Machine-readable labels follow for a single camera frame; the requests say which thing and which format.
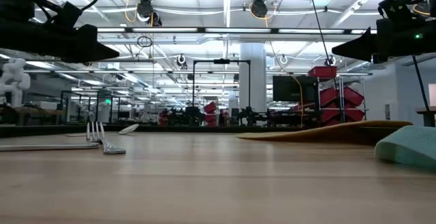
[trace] column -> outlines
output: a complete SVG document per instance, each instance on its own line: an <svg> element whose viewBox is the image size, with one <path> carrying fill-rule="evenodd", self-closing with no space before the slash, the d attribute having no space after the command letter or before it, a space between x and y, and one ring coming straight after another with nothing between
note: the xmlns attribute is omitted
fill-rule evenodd
<svg viewBox="0 0 436 224"><path fill-rule="evenodd" d="M266 112L266 53L263 43L241 43L239 60L251 61L251 108ZM239 108L249 105L249 65L239 63Z"/></svg>

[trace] table surface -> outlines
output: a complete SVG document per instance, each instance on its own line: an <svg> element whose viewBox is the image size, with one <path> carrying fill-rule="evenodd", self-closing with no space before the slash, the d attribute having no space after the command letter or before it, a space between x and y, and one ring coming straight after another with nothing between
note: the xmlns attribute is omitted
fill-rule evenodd
<svg viewBox="0 0 436 224"><path fill-rule="evenodd" d="M436 174L370 146L108 134L100 149L0 153L0 223L434 223ZM0 144L82 143L50 135Z"/></svg>

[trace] black monitor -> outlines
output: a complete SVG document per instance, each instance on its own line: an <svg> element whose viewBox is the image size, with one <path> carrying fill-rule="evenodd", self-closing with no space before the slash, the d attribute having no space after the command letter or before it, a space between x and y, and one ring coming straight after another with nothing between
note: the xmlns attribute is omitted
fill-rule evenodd
<svg viewBox="0 0 436 224"><path fill-rule="evenodd" d="M302 98L305 103L316 102L318 79L308 76L295 77L302 88ZM301 101L300 85L291 76L272 77L272 99L274 101Z"/></svg>

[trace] foam block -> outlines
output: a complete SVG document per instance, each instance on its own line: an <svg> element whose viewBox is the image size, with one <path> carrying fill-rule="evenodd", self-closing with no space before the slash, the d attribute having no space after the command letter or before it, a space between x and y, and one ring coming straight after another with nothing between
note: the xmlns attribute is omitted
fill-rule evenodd
<svg viewBox="0 0 436 224"><path fill-rule="evenodd" d="M436 128L406 126L375 145L378 159L436 169Z"/></svg>

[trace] silver fork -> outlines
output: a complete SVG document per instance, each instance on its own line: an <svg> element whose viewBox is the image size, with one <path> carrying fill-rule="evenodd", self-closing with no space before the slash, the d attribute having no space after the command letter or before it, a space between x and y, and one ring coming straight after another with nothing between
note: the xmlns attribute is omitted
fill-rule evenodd
<svg viewBox="0 0 436 224"><path fill-rule="evenodd" d="M94 123L91 123L92 132L93 132L93 139L91 140L91 136L89 135L89 123L87 125L87 141L88 142L99 142L103 144L103 154L105 155L113 155L113 154L125 154L125 150L122 148L119 148L118 146L115 146L114 144L110 143L106 139L106 135L104 133L103 124L100 122L95 122L95 131L94 131Z"/></svg>

